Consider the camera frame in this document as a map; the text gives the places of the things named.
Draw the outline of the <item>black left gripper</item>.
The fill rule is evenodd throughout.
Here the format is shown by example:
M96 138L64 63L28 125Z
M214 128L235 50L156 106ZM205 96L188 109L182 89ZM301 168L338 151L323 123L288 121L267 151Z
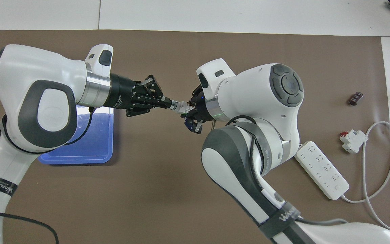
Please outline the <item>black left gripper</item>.
M125 109L127 117L148 113L156 107L171 107L171 99L164 96L153 75L147 76L144 82L146 84L141 85L124 76L110 74L109 107ZM142 95L146 95L144 101L139 101Z

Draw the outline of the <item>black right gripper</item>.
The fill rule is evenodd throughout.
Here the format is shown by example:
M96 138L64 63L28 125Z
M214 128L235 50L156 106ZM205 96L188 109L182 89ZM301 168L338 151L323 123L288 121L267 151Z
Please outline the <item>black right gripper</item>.
M201 85L198 85L193 90L192 98L189 99L189 104L194 108L190 110L190 115L182 114L181 118L185 119L184 125L189 131L201 134L202 124L206 121L214 120L206 107L206 99Z

